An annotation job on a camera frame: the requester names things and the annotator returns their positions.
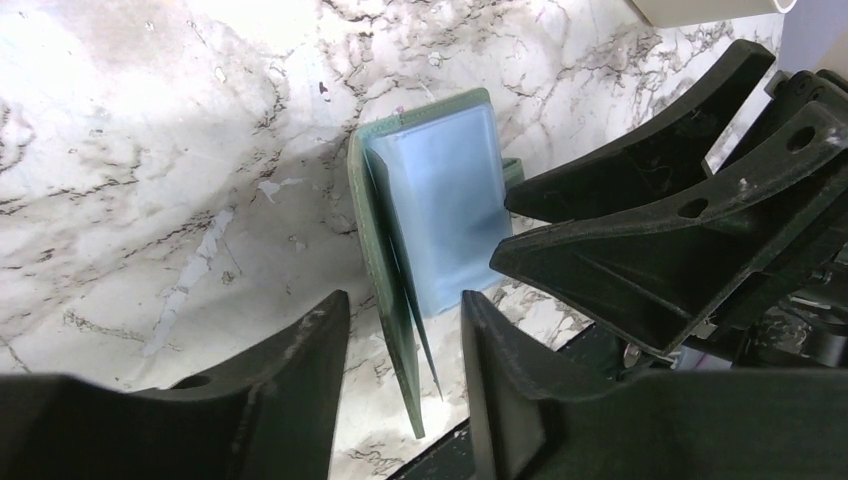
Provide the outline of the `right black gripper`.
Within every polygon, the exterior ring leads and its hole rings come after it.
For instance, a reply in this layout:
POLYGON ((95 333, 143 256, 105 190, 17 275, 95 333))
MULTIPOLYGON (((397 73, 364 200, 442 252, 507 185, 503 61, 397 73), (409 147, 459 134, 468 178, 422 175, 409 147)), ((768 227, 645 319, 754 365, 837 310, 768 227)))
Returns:
POLYGON ((582 221, 503 241, 492 267, 655 355, 687 345, 745 366, 845 367, 845 81, 779 83, 707 179, 706 155, 774 61, 736 40, 635 130, 510 187, 512 213, 582 221))

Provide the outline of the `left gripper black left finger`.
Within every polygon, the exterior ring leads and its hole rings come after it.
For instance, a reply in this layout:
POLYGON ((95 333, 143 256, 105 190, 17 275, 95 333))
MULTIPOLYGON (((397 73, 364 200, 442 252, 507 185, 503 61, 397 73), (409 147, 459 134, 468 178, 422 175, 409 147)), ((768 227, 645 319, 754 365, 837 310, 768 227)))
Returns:
POLYGON ((64 374, 1 379, 5 479, 324 479, 350 324, 337 290, 298 321, 168 389, 64 374))

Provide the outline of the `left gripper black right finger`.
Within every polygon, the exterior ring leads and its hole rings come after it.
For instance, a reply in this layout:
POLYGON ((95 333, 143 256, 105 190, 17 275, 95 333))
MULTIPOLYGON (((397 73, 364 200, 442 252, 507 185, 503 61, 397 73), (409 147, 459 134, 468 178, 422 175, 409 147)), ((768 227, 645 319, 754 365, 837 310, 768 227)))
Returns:
POLYGON ((843 479, 843 369, 650 371, 555 352, 482 293, 461 298, 480 479, 843 479))

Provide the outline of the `green card holder wallet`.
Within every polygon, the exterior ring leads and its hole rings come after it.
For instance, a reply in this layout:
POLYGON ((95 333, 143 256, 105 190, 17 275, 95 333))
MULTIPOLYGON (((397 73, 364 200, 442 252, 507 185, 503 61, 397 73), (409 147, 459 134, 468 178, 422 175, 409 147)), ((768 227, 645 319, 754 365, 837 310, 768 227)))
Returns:
POLYGON ((490 94, 475 88, 358 126, 347 171, 383 338, 422 438, 425 323, 499 280, 489 261, 513 232, 504 200, 523 165, 502 154, 490 94))

